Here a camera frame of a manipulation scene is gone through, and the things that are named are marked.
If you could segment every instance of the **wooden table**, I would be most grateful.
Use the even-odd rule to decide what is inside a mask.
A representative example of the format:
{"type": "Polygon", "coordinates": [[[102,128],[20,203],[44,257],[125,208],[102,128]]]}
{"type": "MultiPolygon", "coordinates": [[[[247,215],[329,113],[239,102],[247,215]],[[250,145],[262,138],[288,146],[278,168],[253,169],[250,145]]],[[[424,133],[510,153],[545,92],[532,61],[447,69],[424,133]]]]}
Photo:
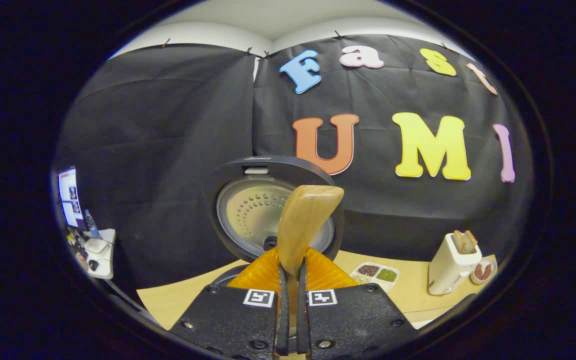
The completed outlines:
{"type": "MultiPolygon", "coordinates": [[[[495,259],[495,256],[490,255],[485,258],[495,259]]],[[[436,319],[466,296],[482,291],[488,284],[485,282],[481,285],[475,285],[468,278],[450,294],[431,295],[428,293],[428,265],[430,264],[428,261],[386,259],[348,251],[339,251],[334,259],[334,263],[346,274],[350,274],[359,264],[364,262],[385,265],[399,271],[398,280],[388,292],[388,296],[407,320],[412,323],[436,319]]],[[[187,280],[148,289],[138,289],[137,294],[154,319],[165,330],[170,330],[206,285],[228,269],[246,264],[247,262],[243,260],[237,260],[187,280]]]]}

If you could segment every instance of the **stainless steel inner lid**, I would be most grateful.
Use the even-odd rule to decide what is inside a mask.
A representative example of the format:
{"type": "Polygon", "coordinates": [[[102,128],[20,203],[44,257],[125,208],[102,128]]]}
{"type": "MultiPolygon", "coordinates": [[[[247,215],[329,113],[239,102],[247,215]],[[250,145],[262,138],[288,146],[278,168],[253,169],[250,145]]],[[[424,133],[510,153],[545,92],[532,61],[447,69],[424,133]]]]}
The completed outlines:
{"type": "MultiPolygon", "coordinates": [[[[277,236],[282,210],[295,186],[268,175],[246,175],[226,184],[217,197],[217,218],[238,246],[256,257],[267,237],[277,236]]],[[[310,242],[322,253],[332,243],[335,226],[328,218],[310,242]]]]}

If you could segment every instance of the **black fabric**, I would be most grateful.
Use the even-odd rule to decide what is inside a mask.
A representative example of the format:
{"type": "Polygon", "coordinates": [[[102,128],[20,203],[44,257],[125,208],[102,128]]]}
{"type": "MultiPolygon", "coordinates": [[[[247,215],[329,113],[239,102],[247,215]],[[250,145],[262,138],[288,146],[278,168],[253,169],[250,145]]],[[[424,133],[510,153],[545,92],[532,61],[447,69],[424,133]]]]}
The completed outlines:
{"type": "Polygon", "coordinates": [[[253,60],[211,45],[142,48],[106,61],[73,103],[54,166],[77,167],[82,207],[117,231],[124,288],[237,260],[208,221],[201,184],[252,154],[253,60]]]}
{"type": "Polygon", "coordinates": [[[337,152],[337,131],[330,118],[355,114],[354,158],[334,175],[345,189],[346,228],[341,249],[364,255],[430,261],[446,233],[471,230],[484,255],[503,258],[519,241],[533,193],[531,150],[526,130],[510,98],[484,66],[464,55],[419,39],[389,35],[352,35],[296,45],[261,59],[254,83],[253,152],[295,155],[294,121],[318,117],[317,151],[337,152]],[[351,68],[339,62],[347,46],[375,48],[383,68],[351,68]],[[419,52],[444,55],[456,76],[436,73],[419,52]],[[305,50],[314,50],[322,80],[302,94],[279,68],[305,50]],[[494,96],[466,67],[472,62],[499,93],[494,96]],[[393,114],[418,114],[434,135],[443,116],[464,121],[464,143],[471,179],[431,177],[419,155],[423,175],[400,177],[402,132],[393,114]],[[492,125],[510,132],[516,180],[501,181],[502,154],[492,125]]]}

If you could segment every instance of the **orange letter u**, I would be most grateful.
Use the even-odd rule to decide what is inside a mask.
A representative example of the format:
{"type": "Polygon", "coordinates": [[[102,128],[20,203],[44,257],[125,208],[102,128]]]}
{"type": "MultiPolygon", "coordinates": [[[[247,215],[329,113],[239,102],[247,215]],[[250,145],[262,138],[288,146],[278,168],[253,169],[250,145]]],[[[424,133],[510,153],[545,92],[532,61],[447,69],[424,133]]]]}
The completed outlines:
{"type": "Polygon", "coordinates": [[[345,171],[353,162],[353,127],[356,123],[359,123],[356,114],[338,114],[330,118],[330,124],[336,126],[336,155],[331,159],[322,159],[317,155],[317,129],[323,125],[322,119],[300,118],[292,124],[297,132],[297,157],[316,164],[329,175],[345,171]]]}

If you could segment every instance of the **white ceiling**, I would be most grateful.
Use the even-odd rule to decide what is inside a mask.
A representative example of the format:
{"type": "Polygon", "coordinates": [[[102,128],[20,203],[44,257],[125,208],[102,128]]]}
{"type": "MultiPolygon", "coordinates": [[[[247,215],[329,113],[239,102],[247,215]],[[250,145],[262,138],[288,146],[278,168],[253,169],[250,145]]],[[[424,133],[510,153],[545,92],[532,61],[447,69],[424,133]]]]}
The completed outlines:
{"type": "Polygon", "coordinates": [[[387,18],[421,22],[378,0],[207,0],[158,23],[205,22],[248,30],[274,41],[303,27],[324,21],[387,18]]]}

